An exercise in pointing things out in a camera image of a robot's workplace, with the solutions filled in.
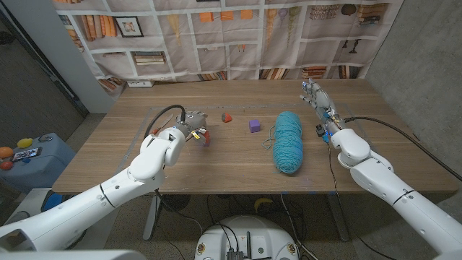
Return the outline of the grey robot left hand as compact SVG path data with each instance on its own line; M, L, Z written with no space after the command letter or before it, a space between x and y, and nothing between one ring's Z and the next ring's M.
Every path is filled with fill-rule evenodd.
M176 118L176 127L183 132L186 140L194 140L203 147L210 145L210 133L206 124L207 115L201 111L188 111L185 118Z

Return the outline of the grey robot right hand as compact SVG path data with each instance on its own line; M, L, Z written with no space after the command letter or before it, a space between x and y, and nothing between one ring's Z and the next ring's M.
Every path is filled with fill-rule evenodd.
M346 128L333 100L317 82L314 82L312 79L303 82L302 90L305 95L301 95L300 98L314 109L321 121L321 126L328 133L335 134Z

